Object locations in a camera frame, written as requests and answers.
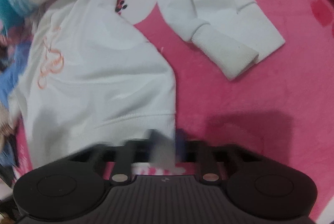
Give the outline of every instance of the pink blanket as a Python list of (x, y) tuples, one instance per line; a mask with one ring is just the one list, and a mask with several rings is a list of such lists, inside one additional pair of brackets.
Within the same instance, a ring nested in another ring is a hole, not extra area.
[(309, 175), (319, 191), (315, 220), (334, 195), (334, 2), (256, 1), (286, 44), (233, 82), (178, 38), (154, 1), (124, 0), (120, 14), (142, 4), (128, 17), (174, 69), (177, 127), (214, 146), (236, 142)]

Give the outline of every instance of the round knob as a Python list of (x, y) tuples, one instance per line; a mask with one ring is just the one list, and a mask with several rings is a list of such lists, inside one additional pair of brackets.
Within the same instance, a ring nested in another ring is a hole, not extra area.
[(307, 175), (274, 162), (245, 163), (228, 180), (226, 191), (241, 210), (272, 220), (308, 215), (317, 198)]
[(81, 162), (56, 162), (22, 176), (13, 190), (21, 213), (65, 220), (92, 210), (105, 192), (104, 180)]
[(203, 175), (203, 179), (208, 181), (208, 182), (215, 182), (219, 180), (219, 176), (214, 173), (207, 173)]

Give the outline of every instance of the clothing pile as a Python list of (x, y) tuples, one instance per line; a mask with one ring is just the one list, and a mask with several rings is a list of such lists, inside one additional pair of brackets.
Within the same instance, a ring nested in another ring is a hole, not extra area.
[[(174, 73), (133, 26), (139, 8), (129, 16), (123, 14), (124, 0), (52, 0), (47, 6), (46, 0), (2, 2), (9, 10), (0, 12), (0, 43), (16, 44), (14, 62), (0, 75), (6, 79), (1, 86), (8, 82), (10, 87), (1, 87), (2, 121), (12, 130), (22, 116), (34, 168), (93, 143), (118, 146), (145, 138), (147, 129), (157, 129), (173, 143)], [(200, 48), (229, 80), (284, 44), (254, 0), (155, 3), (169, 27)], [(162, 144), (156, 163), (172, 166), (173, 149)]]

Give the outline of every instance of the white sweatshirt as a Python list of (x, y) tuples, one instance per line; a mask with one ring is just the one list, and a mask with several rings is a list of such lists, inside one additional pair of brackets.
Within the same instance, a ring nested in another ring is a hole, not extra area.
[[(254, 0), (157, 0), (168, 25), (229, 78), (284, 40)], [(10, 99), (33, 167), (97, 142), (121, 145), (158, 129), (173, 141), (175, 80), (156, 48), (115, 13), (117, 0), (58, 0), (41, 19)], [(170, 167), (172, 147), (161, 148)]]

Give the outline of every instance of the teal fabric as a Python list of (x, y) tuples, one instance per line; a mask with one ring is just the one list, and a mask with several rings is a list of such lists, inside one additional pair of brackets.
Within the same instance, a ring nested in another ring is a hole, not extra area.
[(11, 27), (18, 27), (24, 23), (24, 18), (15, 12), (8, 0), (0, 0), (0, 20), (3, 25), (1, 33), (4, 35), (8, 35)]

